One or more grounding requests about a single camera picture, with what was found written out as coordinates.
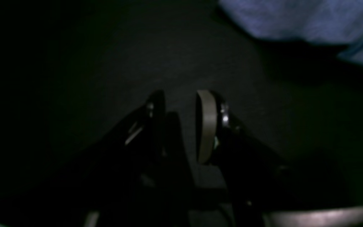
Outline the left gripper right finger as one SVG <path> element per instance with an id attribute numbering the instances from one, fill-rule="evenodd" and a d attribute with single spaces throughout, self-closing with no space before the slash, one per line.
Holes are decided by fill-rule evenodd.
<path id="1" fill-rule="evenodd" d="M 237 227 L 264 227 L 263 214 L 295 208 L 283 181 L 288 164 L 211 90 L 196 92 L 196 149 L 199 164 L 220 169 Z"/>

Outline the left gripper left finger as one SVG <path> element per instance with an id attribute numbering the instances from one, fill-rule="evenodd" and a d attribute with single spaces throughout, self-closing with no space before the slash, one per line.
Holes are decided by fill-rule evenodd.
<path id="1" fill-rule="evenodd" d="M 85 227 L 187 227 L 180 121 L 157 90 L 89 147 Z"/>

